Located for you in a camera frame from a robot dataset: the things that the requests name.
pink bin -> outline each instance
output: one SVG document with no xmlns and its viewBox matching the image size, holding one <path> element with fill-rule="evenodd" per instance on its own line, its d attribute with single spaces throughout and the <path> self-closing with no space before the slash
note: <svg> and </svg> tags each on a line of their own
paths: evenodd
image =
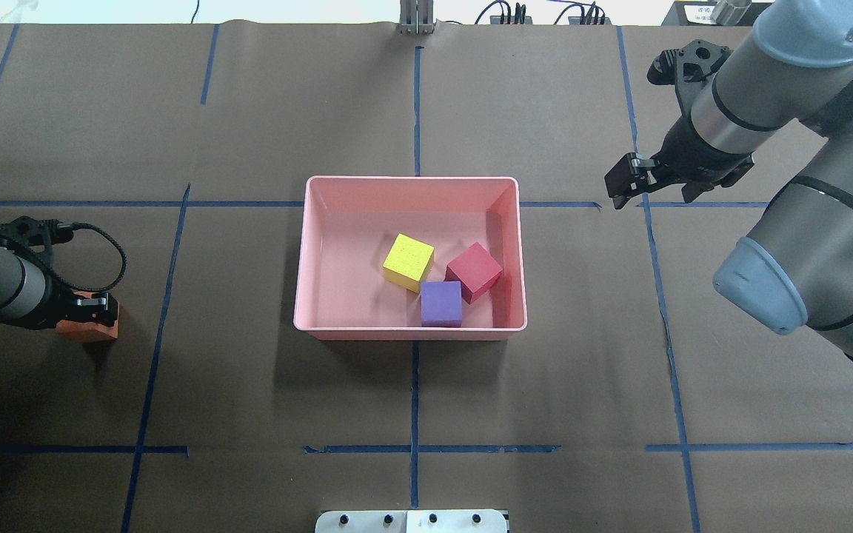
<svg viewBox="0 0 853 533">
<path fill-rule="evenodd" d="M 397 233 L 436 248 L 427 281 L 478 242 L 501 279 L 463 327 L 420 327 L 419 295 L 384 279 Z M 525 277 L 512 178 L 367 178 L 316 175 L 305 188 L 295 327 L 323 340 L 498 341 L 525 329 Z"/>
</svg>

white bracket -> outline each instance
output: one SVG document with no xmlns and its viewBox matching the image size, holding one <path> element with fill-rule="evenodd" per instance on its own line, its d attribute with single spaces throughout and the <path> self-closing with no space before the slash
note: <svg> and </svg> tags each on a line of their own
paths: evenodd
<svg viewBox="0 0 853 533">
<path fill-rule="evenodd" d="M 400 0 L 400 33 L 433 33 L 433 0 Z"/>
<path fill-rule="evenodd" d="M 509 519 L 494 509 L 326 512 L 315 533 L 509 533 Z"/>
</svg>

work surface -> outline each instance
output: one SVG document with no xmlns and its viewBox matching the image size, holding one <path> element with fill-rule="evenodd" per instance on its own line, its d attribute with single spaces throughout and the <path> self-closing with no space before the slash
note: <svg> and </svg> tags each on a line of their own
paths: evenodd
<svg viewBox="0 0 853 533">
<path fill-rule="evenodd" d="M 131 260 L 109 349 L 0 325 L 0 531 L 412 506 L 508 509 L 515 532 L 853 531 L 853 364 L 710 281 L 822 141 L 789 125 L 693 206 L 603 193 L 677 118 L 650 61 L 745 34 L 0 26 L 0 222 L 90 222 Z M 528 330 L 295 330 L 311 175 L 514 176 Z M 58 269 L 97 284 L 116 257 L 82 235 Z"/>
</svg>

purple cube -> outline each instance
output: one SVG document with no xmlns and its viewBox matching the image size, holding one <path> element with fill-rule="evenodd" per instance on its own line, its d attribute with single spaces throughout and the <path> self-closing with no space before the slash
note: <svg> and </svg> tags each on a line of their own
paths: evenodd
<svg viewBox="0 0 853 533">
<path fill-rule="evenodd" d="M 463 287 L 460 282 L 420 284 L 420 317 L 423 327 L 463 325 Z"/>
</svg>

block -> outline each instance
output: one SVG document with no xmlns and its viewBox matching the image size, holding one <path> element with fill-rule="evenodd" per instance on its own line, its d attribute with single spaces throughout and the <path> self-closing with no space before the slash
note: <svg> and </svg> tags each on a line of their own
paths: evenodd
<svg viewBox="0 0 853 533">
<path fill-rule="evenodd" d="M 473 243 L 446 266 L 447 282 L 463 284 L 463 299 L 467 304 L 483 296 L 501 276 L 501 264 L 479 243 Z"/>
<path fill-rule="evenodd" d="M 78 296 L 91 298 L 90 292 L 76 292 Z M 55 333 L 78 344 L 91 344 L 91 342 L 106 342 L 118 340 L 120 320 L 115 321 L 114 326 L 108 327 L 97 323 L 74 323 L 74 321 L 60 321 L 55 325 Z"/>
<path fill-rule="evenodd" d="M 420 292 L 420 283 L 427 279 L 432 263 L 433 247 L 399 233 L 384 261 L 384 277 L 390 283 Z"/>
<path fill-rule="evenodd" d="M 463 288 L 460 282 L 420 284 L 420 319 L 423 327 L 463 325 Z"/>
</svg>

